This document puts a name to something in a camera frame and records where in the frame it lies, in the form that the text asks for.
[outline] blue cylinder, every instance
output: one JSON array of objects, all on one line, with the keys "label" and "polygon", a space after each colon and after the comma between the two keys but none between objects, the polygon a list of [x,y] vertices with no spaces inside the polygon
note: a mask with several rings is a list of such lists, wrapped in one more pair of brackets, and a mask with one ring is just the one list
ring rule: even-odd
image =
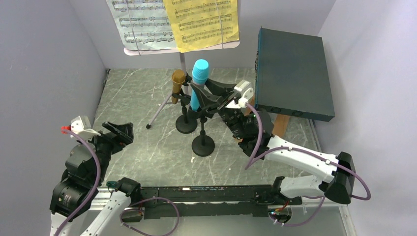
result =
[{"label": "blue cylinder", "polygon": [[[193,83],[200,87],[204,87],[207,79],[209,78],[210,66],[209,63],[204,59],[199,59],[196,61],[193,67]],[[191,101],[190,106],[193,111],[197,111],[200,107],[197,96],[194,90],[191,92]]]}]

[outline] marble tile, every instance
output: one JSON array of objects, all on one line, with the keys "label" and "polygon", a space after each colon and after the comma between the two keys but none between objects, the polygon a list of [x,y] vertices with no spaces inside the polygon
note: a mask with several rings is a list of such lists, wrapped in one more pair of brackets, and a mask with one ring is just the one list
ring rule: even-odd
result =
[{"label": "marble tile", "polygon": [[[104,130],[105,121],[134,124],[134,142],[112,156],[105,181],[129,177],[142,186],[272,184],[276,177],[308,175],[294,167],[271,161],[258,161],[243,168],[243,154],[227,126],[218,115],[205,125],[216,144],[209,157],[198,157],[191,150],[192,134],[181,134],[175,120],[180,104],[167,105],[152,124],[148,121],[171,93],[173,69],[112,69],[97,109],[94,129]],[[242,79],[254,82],[252,68],[214,68],[210,78],[224,83]],[[316,150],[308,121],[291,117],[284,137],[287,141]]]}]

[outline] brown cylinder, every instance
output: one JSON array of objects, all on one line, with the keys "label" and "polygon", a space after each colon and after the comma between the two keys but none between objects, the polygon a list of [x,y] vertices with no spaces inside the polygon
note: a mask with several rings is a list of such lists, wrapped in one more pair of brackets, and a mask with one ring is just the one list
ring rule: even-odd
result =
[{"label": "brown cylinder", "polygon": [[[175,70],[172,73],[172,93],[179,94],[182,83],[185,81],[185,74],[182,70]],[[178,102],[178,98],[171,97],[173,104]]]}]

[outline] red connector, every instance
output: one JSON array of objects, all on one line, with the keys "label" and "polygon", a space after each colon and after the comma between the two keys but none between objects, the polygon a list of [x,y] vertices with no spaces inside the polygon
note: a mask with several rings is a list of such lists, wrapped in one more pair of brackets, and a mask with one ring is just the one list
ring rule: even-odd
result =
[{"label": "red connector", "polygon": [[63,129],[71,130],[71,126],[61,126],[61,133],[66,134],[66,132],[63,131]]}]

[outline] black stand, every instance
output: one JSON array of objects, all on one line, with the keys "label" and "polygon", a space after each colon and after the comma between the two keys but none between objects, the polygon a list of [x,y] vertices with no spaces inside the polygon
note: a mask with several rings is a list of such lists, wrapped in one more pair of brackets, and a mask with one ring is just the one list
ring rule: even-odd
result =
[{"label": "black stand", "polygon": [[203,116],[200,118],[200,122],[201,122],[200,135],[197,136],[193,140],[193,143],[191,144],[191,148],[193,149],[193,152],[197,156],[201,156],[201,157],[208,156],[212,154],[214,151],[214,140],[210,136],[207,136],[204,130],[204,123],[206,121],[207,121],[206,117]]},{"label": "black stand", "polygon": [[182,115],[177,118],[175,121],[175,128],[177,128],[178,132],[182,134],[189,134],[194,132],[197,128],[197,120],[196,119],[189,119],[187,117],[187,108],[186,105],[190,103],[190,98],[188,95],[185,95],[181,89],[180,91],[181,95],[173,94],[174,97],[177,97],[180,100],[181,103],[181,111]]}]

